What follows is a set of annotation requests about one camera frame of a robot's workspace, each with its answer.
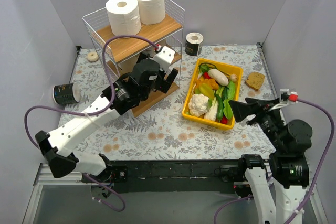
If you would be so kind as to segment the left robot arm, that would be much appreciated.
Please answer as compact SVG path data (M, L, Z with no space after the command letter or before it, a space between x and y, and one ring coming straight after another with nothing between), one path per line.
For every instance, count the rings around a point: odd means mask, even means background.
M150 92L167 93L178 74L176 69L169 69L174 55L173 49L164 46L153 57L136 63L132 72L121 75L112 87L104 89L83 111L84 116L73 118L49 133L40 131L35 135L55 178L73 171L89 173L100 182L111 178L112 165L103 154L75 153L75 148L104 124L146 101Z

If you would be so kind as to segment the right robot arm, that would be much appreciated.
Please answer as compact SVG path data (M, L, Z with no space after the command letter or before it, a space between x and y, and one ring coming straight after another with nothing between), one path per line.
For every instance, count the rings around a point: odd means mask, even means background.
M295 92L274 100L246 98L230 101L237 122L253 115L248 125L258 124L275 152L269 155L269 167L276 190L276 201L263 175L265 166L258 155L244 154L239 159L238 176L250 183L257 206L259 223L302 223L303 206L309 198L309 167L305 151L312 145L312 127L303 120L284 123L280 110L298 102Z

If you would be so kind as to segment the white paper towel roll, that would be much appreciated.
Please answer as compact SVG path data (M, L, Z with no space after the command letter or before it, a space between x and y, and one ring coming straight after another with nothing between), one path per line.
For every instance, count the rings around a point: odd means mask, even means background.
M108 0L106 10L115 36L137 35L141 30L138 0Z
M160 23L165 18L164 0L138 0L141 23L153 25Z

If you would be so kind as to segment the brown printed paper roll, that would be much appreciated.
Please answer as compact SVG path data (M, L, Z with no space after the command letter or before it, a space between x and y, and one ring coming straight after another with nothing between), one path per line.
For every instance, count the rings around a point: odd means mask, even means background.
M160 41L158 41L157 42L157 44L158 45L160 45L160 46L166 46L166 39L163 39L163 40L160 40ZM156 48L155 47L153 47L153 46L151 46L151 47L149 47L148 49L147 49L147 51L155 51L156 50Z

